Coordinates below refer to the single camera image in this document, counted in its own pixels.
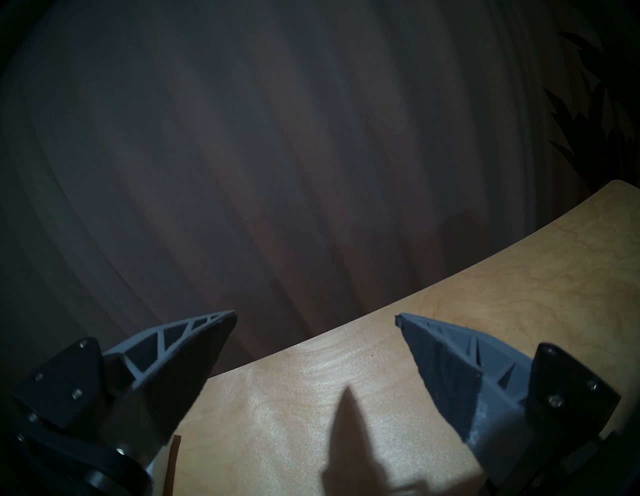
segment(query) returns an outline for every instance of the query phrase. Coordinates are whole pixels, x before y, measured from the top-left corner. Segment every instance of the curtain fold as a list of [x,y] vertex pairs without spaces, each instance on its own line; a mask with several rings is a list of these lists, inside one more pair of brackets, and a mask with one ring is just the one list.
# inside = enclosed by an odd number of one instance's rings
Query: curtain fold
[[560,30],[597,43],[560,1],[57,2],[0,83],[5,382],[234,308],[223,372],[558,217]]

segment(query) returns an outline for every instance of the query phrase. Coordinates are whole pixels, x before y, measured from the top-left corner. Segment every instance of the wooden table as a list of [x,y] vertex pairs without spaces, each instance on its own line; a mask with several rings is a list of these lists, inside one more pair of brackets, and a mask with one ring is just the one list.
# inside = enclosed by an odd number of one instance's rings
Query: wooden table
[[177,432],[175,494],[474,493],[482,471],[424,388],[400,312],[529,356],[558,344],[622,395],[605,430],[620,427],[640,386],[640,190],[614,181],[461,273],[209,379]]

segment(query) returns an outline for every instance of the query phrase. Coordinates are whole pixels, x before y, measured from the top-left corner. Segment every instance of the bolt head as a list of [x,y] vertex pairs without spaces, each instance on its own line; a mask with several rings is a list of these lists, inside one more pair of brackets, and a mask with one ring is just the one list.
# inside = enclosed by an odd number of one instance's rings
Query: bolt head
[[551,408],[560,408],[564,405],[564,398],[559,394],[551,394],[547,396],[547,403]]

